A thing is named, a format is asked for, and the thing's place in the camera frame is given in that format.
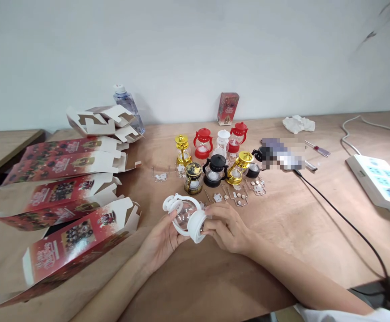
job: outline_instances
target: power strip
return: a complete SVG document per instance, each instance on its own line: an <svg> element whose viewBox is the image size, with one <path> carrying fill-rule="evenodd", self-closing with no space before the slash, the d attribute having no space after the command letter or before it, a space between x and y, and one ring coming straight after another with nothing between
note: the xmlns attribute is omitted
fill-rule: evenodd
<svg viewBox="0 0 390 322"><path fill-rule="evenodd" d="M390 210L390 165L355 154L346 160L373 204Z"/></svg>

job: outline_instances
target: hand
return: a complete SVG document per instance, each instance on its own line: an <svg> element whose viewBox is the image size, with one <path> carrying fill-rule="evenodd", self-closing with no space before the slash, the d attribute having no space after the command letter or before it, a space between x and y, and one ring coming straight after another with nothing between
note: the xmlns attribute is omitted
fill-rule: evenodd
<svg viewBox="0 0 390 322"><path fill-rule="evenodd" d="M205 220L201 234L212 236L223 250L248 255L257 234L244 225L234 208L228 203L214 203L205 209L205 214L214 219Z"/></svg>
<svg viewBox="0 0 390 322"><path fill-rule="evenodd" d="M150 274L157 271L182 242L190 239L189 236L182 236L176 231L172 223L176 216L176 210L164 215L153 227L137 253Z"/></svg>

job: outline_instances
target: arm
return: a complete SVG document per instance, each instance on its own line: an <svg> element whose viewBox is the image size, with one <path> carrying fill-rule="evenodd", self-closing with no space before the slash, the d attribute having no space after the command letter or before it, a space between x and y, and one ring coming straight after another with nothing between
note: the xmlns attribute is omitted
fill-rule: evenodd
<svg viewBox="0 0 390 322"><path fill-rule="evenodd" d="M214 237L220 248L245 255L275 276L304 306L367 315L373 309L314 268L285 253L248 229L229 205L207 207L203 234Z"/></svg>
<svg viewBox="0 0 390 322"><path fill-rule="evenodd" d="M139 251L128 260L71 322L117 321L129 302L152 275L189 237L177 233L177 212L162 217Z"/></svg>

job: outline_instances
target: power cord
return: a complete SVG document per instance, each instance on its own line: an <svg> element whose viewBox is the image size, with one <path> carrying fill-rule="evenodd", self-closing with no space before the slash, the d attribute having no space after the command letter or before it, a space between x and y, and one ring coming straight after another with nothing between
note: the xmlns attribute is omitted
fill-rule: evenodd
<svg viewBox="0 0 390 322"><path fill-rule="evenodd" d="M300 177L310 187L312 187L315 191L317 191L317 193L341 216L341 218L343 218L350 225L350 227L352 227L359 234L359 236L362 237L362 239L373 250L375 256L377 257L378 261L380 262L381 268L383 269L383 274L384 274L384 277L385 277L385 286L386 286L385 288L388 288L389 287L389 280L390 280L389 274L387 274L386 266L384 265L384 262L383 262L382 258L380 257L379 253L374 248L374 246L369 242L368 239L366 239L366 237L351 222L349 222L349 220L346 217L344 217L344 215L342 213L339 212L339 210L337 208L335 208L335 206L333 204L330 203L330 201L315 186L313 186L307 179L304 178L304 176L302 175L302 173L300 171L293 170L293 172L295 172L295 174L298 177ZM368 293L363 293L363 292L360 292L358 290L355 290L354 288L352 288L352 290L355 291L355 292L358 292L360 294L367 295L367 296L374 296L374 295L379 295L379 294L383 294L384 293L384 292L376 292L376 293L368 294Z"/></svg>
<svg viewBox="0 0 390 322"><path fill-rule="evenodd" d="M369 125L373 125L373 126L376 126L376 127L381 127L381 128L384 128L386 130L390 130L390 127L387 127L385 125L380 125L380 124L375 124L375 123L371 123L371 122L368 122L367 120L365 120L362 116L358 115L352 119L349 119L347 121L345 121L342 125L341 125L341 128L344 130L344 132L346 132L346 135L343 136L341 138L341 141L344 142L345 144L347 144L349 147L351 147L353 150L355 150L355 152L359 155L361 155L361 153L359 152L359 150L351 143L347 142L346 138L348 138L350 136L350 132L346 129L346 124L347 122L350 122L350 121L353 121L357 118L360 118L364 123L367 123Z"/></svg>

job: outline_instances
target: product box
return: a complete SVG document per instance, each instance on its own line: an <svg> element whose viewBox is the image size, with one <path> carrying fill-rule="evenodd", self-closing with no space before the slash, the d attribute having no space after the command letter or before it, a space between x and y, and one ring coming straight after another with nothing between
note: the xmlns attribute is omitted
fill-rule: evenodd
<svg viewBox="0 0 390 322"><path fill-rule="evenodd" d="M117 200L113 174L99 173L38 185L19 183L0 189L0 221L23 231L32 231L81 218Z"/></svg>
<svg viewBox="0 0 390 322"><path fill-rule="evenodd" d="M116 200L31 245L23 256L26 290L0 296L0 307L45 294L132 235L139 205Z"/></svg>
<svg viewBox="0 0 390 322"><path fill-rule="evenodd" d="M66 115L69 124L83 137L114 135L123 143L143 137L130 125L135 117L121 105L94 107L82 112L68 108Z"/></svg>
<svg viewBox="0 0 390 322"><path fill-rule="evenodd" d="M49 157L85 153L92 151L105 151L120 155L120 151L129 148L128 143L108 136L93 136L85 139L63 140L44 142L31 145L26 148L25 154L21 157L24 160L44 160Z"/></svg>
<svg viewBox="0 0 390 322"><path fill-rule="evenodd" d="M219 112L217 122L219 125L232 125L236 106L240 96L237 93L222 93L220 96Z"/></svg>
<svg viewBox="0 0 390 322"><path fill-rule="evenodd" d="M98 172L120 173L141 166L129 160L125 152L120 156L104 151L49 157L44 160L25 160L13 166L0 188L20 182L57 180Z"/></svg>

